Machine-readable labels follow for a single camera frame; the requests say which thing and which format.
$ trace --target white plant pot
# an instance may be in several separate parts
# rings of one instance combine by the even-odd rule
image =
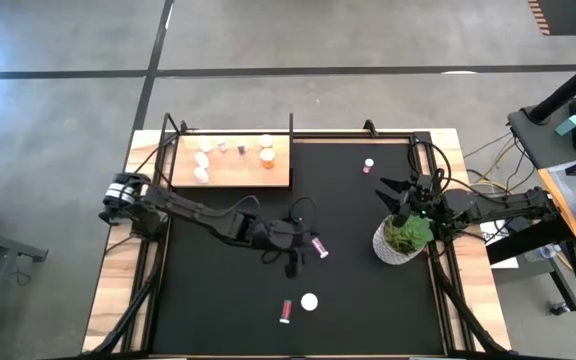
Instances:
[[[421,249],[407,255],[395,251],[390,245],[388,245],[388,242],[386,241],[386,235],[384,234],[385,226],[386,219],[381,222],[381,225],[379,225],[379,228],[375,232],[375,236],[372,238],[372,248],[375,250],[377,257],[379,257],[381,261],[385,262],[386,264],[401,265],[419,255],[419,253],[424,249],[422,247]]]

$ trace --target potted plant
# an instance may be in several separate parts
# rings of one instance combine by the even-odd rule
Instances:
[[[390,215],[381,223],[372,247],[383,262],[400,265],[417,256],[433,239],[433,234],[427,218],[411,215],[401,227],[396,227],[393,219]]]

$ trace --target concrete floor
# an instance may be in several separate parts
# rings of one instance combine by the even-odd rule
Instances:
[[[0,71],[146,69],[163,6],[0,0]],[[524,0],[178,0],[159,67],[575,63],[576,37],[542,36]],[[294,112],[298,128],[357,128],[367,118],[382,128],[454,127],[467,153],[571,75],[158,79],[144,128],[158,129],[165,111],[200,128],[284,127]],[[122,167],[143,83],[0,80],[0,233],[50,248],[44,264],[20,262],[30,285],[11,278],[0,359],[80,349],[107,234],[101,195]],[[487,169],[499,146],[467,165]],[[513,151],[496,179],[517,160]],[[524,164],[517,178],[529,171]],[[557,299],[548,277],[498,290],[516,350],[576,358],[576,314],[543,311]]]

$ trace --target green plant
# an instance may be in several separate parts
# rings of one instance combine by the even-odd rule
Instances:
[[[433,239],[428,219],[411,215],[402,227],[393,225],[393,219],[394,216],[388,216],[384,226],[386,242],[393,250],[410,254],[423,248],[426,243]]]

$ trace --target wooden table frame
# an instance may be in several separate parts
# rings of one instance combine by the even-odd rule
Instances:
[[[432,142],[441,148],[446,153],[449,161],[451,162],[453,178],[468,182],[466,169],[459,146],[459,140],[455,129],[403,129],[403,130],[380,130],[379,134],[385,136],[397,133],[411,133],[411,132],[428,132],[430,133]],[[263,134],[263,133],[282,133],[277,130],[234,130],[234,131],[219,131],[219,130],[205,130],[205,131],[191,131],[189,135],[201,134]],[[392,138],[376,138],[370,137],[370,132],[367,130],[295,130],[296,134],[305,135],[309,134],[313,137],[325,137],[330,134],[336,136],[351,137],[354,135],[353,142],[369,142],[369,143],[392,143]],[[125,171],[134,171],[136,167],[141,164],[148,154],[152,153],[157,147],[157,144],[164,138],[164,133],[158,130],[143,130],[134,133]],[[308,139],[298,138],[295,142],[308,141]],[[327,139],[327,141],[339,141],[335,138]],[[418,147],[419,159],[425,159],[425,150],[423,147]],[[144,166],[140,173],[148,175],[152,178],[154,175],[154,164],[160,161],[165,164],[165,168],[171,169],[174,164],[175,152],[159,153],[151,157]],[[438,167],[445,166],[443,159],[439,154],[435,154],[435,161]],[[424,172],[429,171],[428,163],[422,161],[422,169]],[[450,188],[458,188],[460,185],[451,183]],[[118,243],[125,239],[130,231],[128,225],[116,226],[111,228],[108,236],[107,247]],[[149,270],[152,266],[155,254],[163,256],[165,249],[157,247],[156,243],[140,242],[137,239],[129,240],[121,247],[113,250],[104,257],[102,268],[100,271],[99,282],[93,302],[91,316],[89,318],[88,330],[84,339],[83,350],[91,350],[96,347],[112,329],[121,314],[125,311],[132,294],[139,288],[138,285],[143,283],[144,277],[149,275]],[[146,256],[139,256],[139,254],[146,253]],[[502,346],[510,348],[510,342],[506,331],[501,307],[497,297],[497,292],[492,277],[492,271],[488,262],[486,249],[481,240],[462,236],[454,242],[454,253],[452,253],[456,266],[458,266],[459,278],[461,279],[461,287],[466,302],[475,316],[479,319],[484,328],[492,335],[492,337]],[[442,257],[442,265],[450,272],[450,270],[457,270],[456,266],[450,266],[446,257]],[[466,349],[465,343],[468,339],[464,339],[462,332],[462,321],[456,313],[455,308],[446,298],[448,304],[448,313],[450,316],[451,332],[454,336],[454,343],[456,349]],[[134,340],[142,339],[148,342],[146,335],[144,337],[144,323],[146,322],[146,308],[154,306],[152,299],[149,299],[139,310],[135,319],[135,328],[130,332],[130,337]],[[132,341],[132,345],[128,346],[127,343],[122,343],[117,346],[115,350],[121,349],[122,351],[138,349],[137,343],[139,341]],[[480,345],[476,343],[477,349],[481,349]]]

